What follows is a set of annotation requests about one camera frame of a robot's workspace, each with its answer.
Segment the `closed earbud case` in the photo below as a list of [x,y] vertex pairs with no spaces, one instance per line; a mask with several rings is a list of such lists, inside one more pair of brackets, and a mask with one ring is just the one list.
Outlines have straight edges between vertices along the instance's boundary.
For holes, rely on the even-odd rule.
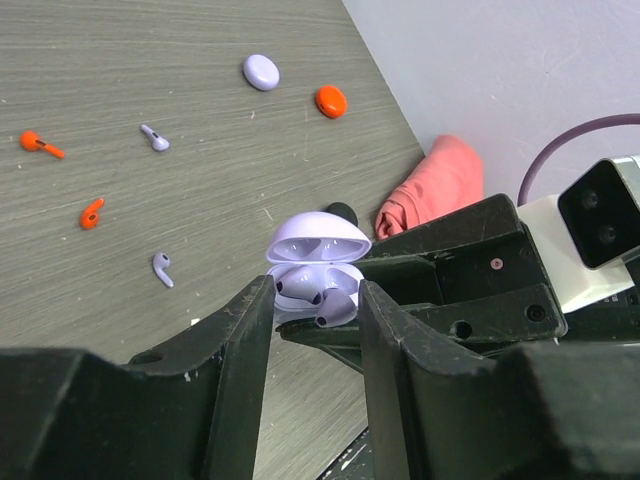
[[267,274],[276,284],[275,321],[314,317],[328,288],[342,290],[357,306],[364,277],[349,263],[370,249],[364,232],[330,213],[305,212],[284,222],[267,250],[267,260],[274,264]]

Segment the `red cloth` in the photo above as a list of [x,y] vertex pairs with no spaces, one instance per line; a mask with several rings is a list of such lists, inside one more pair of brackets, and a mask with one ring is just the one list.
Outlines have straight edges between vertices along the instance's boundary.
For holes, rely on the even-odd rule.
[[376,218],[379,240],[480,201],[480,156],[453,135],[436,138],[429,154],[384,202]]

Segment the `open charging case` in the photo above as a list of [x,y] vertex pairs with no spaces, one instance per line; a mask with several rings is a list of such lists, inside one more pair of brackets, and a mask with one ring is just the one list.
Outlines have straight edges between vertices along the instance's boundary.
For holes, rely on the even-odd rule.
[[346,293],[356,306],[348,321],[353,320],[357,313],[360,281],[364,277],[349,262],[364,257],[370,249],[371,240],[364,232],[331,213],[305,212],[284,222],[273,234],[267,250],[267,260],[274,264],[267,274],[272,275],[276,283],[275,321],[285,323],[315,317],[322,304],[320,299],[312,303],[279,293],[281,279],[296,275],[299,280],[314,283],[320,295],[329,288]]

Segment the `camera lens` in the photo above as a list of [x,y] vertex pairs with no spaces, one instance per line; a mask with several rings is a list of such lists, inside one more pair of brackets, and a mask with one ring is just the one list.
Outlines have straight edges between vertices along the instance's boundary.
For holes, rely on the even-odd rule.
[[586,210],[591,210],[598,206],[598,195],[593,190],[585,190],[582,194],[582,206]]
[[611,225],[603,225],[598,230],[598,238],[600,242],[605,245],[609,245],[616,239],[616,230]]

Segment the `wood grain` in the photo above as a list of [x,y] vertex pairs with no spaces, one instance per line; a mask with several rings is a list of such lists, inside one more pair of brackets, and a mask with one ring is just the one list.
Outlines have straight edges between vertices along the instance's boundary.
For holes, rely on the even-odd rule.
[[[271,57],[261,93],[240,65]],[[116,362],[175,335],[268,269],[274,228],[351,204],[365,231],[421,151],[341,2],[0,4],[0,342]],[[339,120],[313,104],[340,86]],[[171,141],[151,150],[141,123]],[[66,151],[27,153],[23,130]],[[95,230],[82,210],[105,198]],[[172,260],[168,290],[153,275]],[[256,478],[315,478],[365,424],[362,379],[274,338]]]

